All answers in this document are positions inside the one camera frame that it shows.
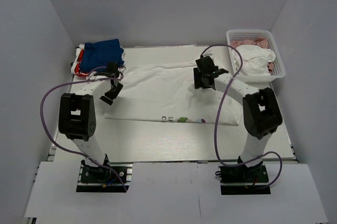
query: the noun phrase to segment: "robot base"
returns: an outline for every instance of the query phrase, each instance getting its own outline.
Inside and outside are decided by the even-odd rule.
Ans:
[[[111,166],[123,180],[126,189],[129,188],[132,176],[132,165]],[[97,180],[90,167],[81,166],[76,192],[125,192],[122,184],[114,175],[110,175],[105,181]]]
[[[254,176],[243,179],[237,175],[237,167],[220,167],[221,195],[266,195],[271,194],[267,170],[264,165],[254,171]]]

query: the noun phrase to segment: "blue cloth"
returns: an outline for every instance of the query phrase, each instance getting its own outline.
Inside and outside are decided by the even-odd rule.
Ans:
[[[118,39],[94,44],[85,43],[80,71],[88,73],[96,67],[107,66],[108,63],[118,63],[118,66],[121,66],[124,64],[122,60],[123,52],[124,50],[120,47]]]

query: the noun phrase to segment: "white plastic basket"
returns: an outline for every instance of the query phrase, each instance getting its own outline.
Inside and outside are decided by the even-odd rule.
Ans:
[[[284,65],[277,49],[276,42],[272,33],[267,30],[260,30],[260,29],[232,29],[228,30],[227,33],[227,43],[230,45],[231,41],[242,41],[242,40],[255,40],[258,36],[262,36],[268,40],[268,47],[272,51],[275,52],[276,59],[274,61],[274,69],[270,76],[246,76],[237,75],[237,79],[246,82],[246,83],[267,83],[271,82],[277,78],[283,78],[285,76],[285,69]],[[232,49],[228,48],[230,52],[231,62],[233,71],[236,72],[237,68],[234,62],[234,57],[232,53]]]

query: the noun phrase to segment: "pink cloth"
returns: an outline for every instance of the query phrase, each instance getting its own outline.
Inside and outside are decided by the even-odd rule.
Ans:
[[[263,49],[268,49],[268,40],[262,36],[258,36],[256,40],[243,40],[243,41],[231,41],[231,46],[234,48],[239,47],[240,45],[248,44],[248,45],[258,45]],[[274,63],[268,63],[268,70],[271,73],[274,69]]]

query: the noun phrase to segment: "gray background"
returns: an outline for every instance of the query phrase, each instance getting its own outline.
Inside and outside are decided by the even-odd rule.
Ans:
[[[287,0],[272,28],[287,71],[273,85],[329,223],[337,223],[336,17],[337,0]]]
[[[50,147],[39,103],[51,87],[71,79],[75,47],[49,0],[0,0],[0,48],[0,222],[16,224]],[[64,91],[46,103],[52,135]]]
[[[286,0],[51,0],[75,45],[225,42],[232,28],[270,30]]]

